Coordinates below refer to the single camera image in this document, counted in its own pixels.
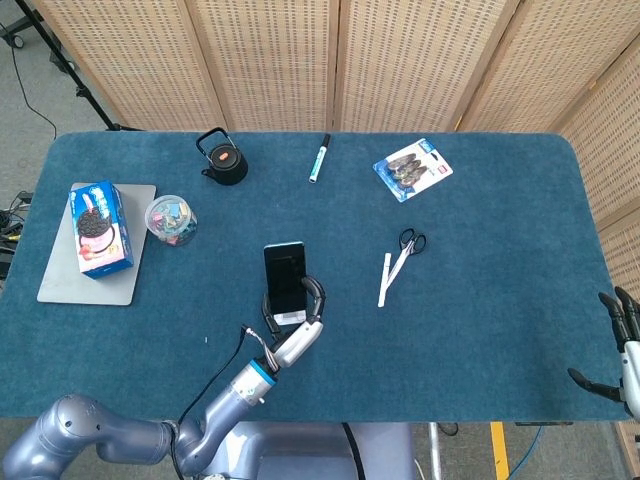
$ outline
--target table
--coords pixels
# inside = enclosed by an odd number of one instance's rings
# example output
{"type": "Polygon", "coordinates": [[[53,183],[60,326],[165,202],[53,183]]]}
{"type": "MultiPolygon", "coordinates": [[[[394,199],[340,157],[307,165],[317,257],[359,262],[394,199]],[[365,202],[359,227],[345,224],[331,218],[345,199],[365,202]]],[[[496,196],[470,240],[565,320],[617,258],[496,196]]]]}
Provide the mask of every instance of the table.
{"type": "MultiPolygon", "coordinates": [[[[325,329],[251,418],[624,418],[566,373],[615,384],[620,367],[596,296],[610,280],[561,137],[426,134],[454,174],[400,204],[372,165],[423,135],[335,134],[310,184],[322,133],[236,133],[249,174],[231,187],[200,174],[197,136],[92,132],[53,144],[0,301],[1,416],[38,415],[82,392],[122,414],[176,418],[242,323],[266,334],[263,246],[302,240],[307,271],[327,291],[325,329]],[[130,307],[37,303],[71,184],[102,179],[184,197],[198,233],[180,248],[147,237],[130,307]],[[379,309],[384,253],[395,260],[408,226],[429,248],[379,309]]],[[[246,342],[205,400],[257,355],[246,342]]]]}

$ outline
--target smartphone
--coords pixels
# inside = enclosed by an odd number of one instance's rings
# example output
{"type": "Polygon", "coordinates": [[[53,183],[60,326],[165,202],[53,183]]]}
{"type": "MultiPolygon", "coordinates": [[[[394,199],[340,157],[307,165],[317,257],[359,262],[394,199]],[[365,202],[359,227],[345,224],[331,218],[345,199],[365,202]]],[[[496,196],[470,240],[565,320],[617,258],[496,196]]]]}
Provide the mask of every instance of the smartphone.
{"type": "Polygon", "coordinates": [[[306,318],[307,291],[304,243],[291,242],[264,247],[264,264],[271,313],[280,325],[301,323],[306,318]]]}

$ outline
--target white pen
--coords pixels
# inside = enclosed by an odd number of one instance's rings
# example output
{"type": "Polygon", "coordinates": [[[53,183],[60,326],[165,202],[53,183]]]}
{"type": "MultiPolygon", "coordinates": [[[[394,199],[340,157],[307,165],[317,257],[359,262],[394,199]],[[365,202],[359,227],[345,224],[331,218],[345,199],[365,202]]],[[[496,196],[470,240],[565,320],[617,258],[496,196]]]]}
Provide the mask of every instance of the white pen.
{"type": "Polygon", "coordinates": [[[387,297],[387,280],[389,279],[389,267],[391,266],[391,254],[384,254],[384,267],[382,268],[382,280],[380,280],[380,296],[378,297],[378,307],[384,307],[384,300],[387,297]]]}
{"type": "Polygon", "coordinates": [[[316,161],[313,164],[313,168],[311,169],[311,175],[309,176],[309,181],[311,183],[316,183],[316,180],[318,180],[318,173],[320,173],[320,167],[322,166],[322,161],[324,160],[324,154],[327,153],[329,140],[331,140],[331,135],[327,133],[324,136],[324,140],[322,141],[322,145],[320,146],[320,150],[318,151],[318,156],[316,157],[316,161]]]}

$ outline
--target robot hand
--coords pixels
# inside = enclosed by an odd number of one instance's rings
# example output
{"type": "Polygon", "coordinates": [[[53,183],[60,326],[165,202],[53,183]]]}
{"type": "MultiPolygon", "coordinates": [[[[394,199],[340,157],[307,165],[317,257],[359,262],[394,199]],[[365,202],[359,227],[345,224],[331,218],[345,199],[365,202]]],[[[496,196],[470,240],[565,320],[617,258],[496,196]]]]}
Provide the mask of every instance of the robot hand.
{"type": "Polygon", "coordinates": [[[622,402],[629,415],[640,419],[640,304],[620,287],[615,288],[622,303],[600,293],[598,298],[611,317],[611,327],[622,360],[620,387],[593,383],[574,368],[568,372],[574,382],[587,392],[603,396],[614,402],[622,402]]]}

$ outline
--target gray floor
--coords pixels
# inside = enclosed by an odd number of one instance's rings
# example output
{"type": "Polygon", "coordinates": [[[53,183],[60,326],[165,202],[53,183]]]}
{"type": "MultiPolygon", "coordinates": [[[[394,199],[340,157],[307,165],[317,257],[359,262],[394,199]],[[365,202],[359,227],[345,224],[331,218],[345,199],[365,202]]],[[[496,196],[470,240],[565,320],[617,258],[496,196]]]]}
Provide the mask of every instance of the gray floor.
{"type": "MultiPolygon", "coordinates": [[[[20,16],[10,0],[0,0],[0,22],[20,16]]],[[[58,126],[58,135],[82,130],[103,130],[104,124],[88,103],[75,97],[75,85],[48,61],[48,51],[33,29],[23,32],[25,47],[16,51],[25,89],[32,105],[58,126]]],[[[0,207],[6,208],[20,190],[33,191],[51,144],[49,124],[25,107],[13,70],[11,51],[0,42],[0,207]]],[[[0,456],[33,419],[0,419],[0,456]]],[[[515,467],[529,447],[536,428],[505,426],[509,465],[515,467]]],[[[429,478],[426,426],[414,429],[416,457],[429,478]]],[[[443,478],[446,480],[495,478],[491,434],[487,424],[463,424],[455,437],[440,435],[443,478]]],[[[155,467],[101,463],[93,451],[82,454],[65,474],[66,479],[108,478],[174,479],[170,462],[155,467]]],[[[518,478],[613,480],[630,478],[610,424],[550,427],[539,448],[518,478]]]]}

